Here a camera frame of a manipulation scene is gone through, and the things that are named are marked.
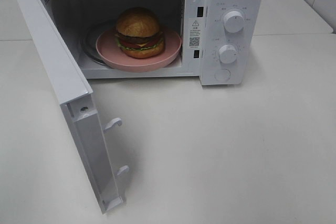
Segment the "round door release button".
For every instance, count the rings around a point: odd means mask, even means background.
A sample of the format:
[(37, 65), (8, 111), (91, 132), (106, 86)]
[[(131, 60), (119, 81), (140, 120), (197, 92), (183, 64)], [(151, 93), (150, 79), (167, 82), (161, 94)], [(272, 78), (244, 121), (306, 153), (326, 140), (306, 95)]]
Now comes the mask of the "round door release button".
[(221, 69), (215, 73), (215, 79), (219, 82), (227, 82), (231, 77), (231, 72), (228, 69)]

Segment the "burger with sesame-free bun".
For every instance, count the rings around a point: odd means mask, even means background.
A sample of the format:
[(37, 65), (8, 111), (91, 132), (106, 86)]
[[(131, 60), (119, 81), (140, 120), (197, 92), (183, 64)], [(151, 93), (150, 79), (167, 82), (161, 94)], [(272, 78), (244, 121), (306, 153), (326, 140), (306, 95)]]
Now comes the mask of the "burger with sesame-free bun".
[(160, 22), (149, 9), (134, 7), (125, 10), (118, 17), (115, 28), (118, 47), (132, 58), (154, 57), (165, 48)]

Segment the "white timer knob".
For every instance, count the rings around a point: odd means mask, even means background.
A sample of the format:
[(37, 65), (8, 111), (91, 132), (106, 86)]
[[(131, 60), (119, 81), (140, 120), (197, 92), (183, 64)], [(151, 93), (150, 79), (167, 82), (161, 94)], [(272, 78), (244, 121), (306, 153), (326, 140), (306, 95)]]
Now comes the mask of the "white timer knob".
[(218, 55), (221, 63), (230, 64), (237, 59), (238, 51), (235, 46), (228, 44), (219, 48)]

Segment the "pink round plate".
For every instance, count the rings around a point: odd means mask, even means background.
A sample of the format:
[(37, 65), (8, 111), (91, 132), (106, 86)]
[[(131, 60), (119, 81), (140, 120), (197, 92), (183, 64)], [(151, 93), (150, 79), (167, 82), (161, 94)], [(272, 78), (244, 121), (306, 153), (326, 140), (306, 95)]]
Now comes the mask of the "pink round plate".
[(112, 27), (104, 31), (96, 41), (96, 50), (101, 59), (111, 68), (126, 72), (148, 72), (166, 67), (180, 54), (182, 40), (177, 32), (164, 27), (164, 50), (153, 57), (137, 59), (126, 55), (118, 46)]

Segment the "white microwave door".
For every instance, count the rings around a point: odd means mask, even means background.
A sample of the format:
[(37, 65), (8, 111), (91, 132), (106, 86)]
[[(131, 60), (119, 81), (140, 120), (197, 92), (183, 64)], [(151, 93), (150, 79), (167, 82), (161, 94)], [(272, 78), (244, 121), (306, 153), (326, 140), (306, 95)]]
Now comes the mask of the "white microwave door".
[(17, 0), (102, 213), (122, 204), (93, 90), (43, 0)]

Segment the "warning label with QR code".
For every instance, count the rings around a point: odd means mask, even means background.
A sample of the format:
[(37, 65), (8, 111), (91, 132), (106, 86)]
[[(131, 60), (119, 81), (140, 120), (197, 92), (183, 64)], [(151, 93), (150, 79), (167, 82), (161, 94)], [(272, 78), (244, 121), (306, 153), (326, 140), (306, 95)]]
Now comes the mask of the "warning label with QR code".
[(204, 19), (201, 17), (188, 19), (188, 46), (200, 48), (204, 28)]

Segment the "white microwave oven body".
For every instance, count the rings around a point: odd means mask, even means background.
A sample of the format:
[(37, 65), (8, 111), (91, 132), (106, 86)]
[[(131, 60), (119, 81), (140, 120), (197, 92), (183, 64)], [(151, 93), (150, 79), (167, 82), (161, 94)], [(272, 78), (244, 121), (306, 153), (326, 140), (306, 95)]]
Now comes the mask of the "white microwave oven body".
[[(246, 66), (250, 42), (261, 0), (43, 0), (61, 37), (86, 79), (199, 77), (201, 84), (221, 85), (241, 83)], [(81, 48), (85, 30), (98, 22), (117, 18), (125, 9), (144, 7), (153, 11), (160, 23), (176, 31), (182, 40), (180, 54), (168, 66), (148, 72), (126, 72), (100, 65)], [(231, 10), (243, 13), (244, 27), (229, 33), (223, 17)], [(188, 19), (201, 17), (204, 28), (200, 48), (188, 46)], [(230, 64), (221, 63), (218, 50), (223, 45), (233, 45), (237, 59)], [(227, 82), (215, 79), (215, 73), (228, 69)]]

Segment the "glass microwave turntable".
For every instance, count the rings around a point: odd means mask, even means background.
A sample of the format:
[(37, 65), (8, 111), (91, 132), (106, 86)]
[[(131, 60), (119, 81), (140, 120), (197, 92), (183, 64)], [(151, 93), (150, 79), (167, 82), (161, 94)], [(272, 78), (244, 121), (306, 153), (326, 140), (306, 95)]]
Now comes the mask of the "glass microwave turntable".
[(114, 26), (115, 20), (105, 20), (89, 26), (81, 38), (80, 45), (83, 53), (94, 62), (106, 66), (96, 50), (96, 42), (99, 36)]

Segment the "upper white control knob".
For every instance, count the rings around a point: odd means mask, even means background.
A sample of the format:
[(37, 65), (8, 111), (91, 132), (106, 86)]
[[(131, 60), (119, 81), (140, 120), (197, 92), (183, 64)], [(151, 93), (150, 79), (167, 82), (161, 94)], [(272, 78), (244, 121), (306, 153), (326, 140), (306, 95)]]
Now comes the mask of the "upper white control knob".
[(224, 27), (229, 33), (237, 33), (244, 27), (244, 16), (239, 10), (231, 10), (223, 17)]

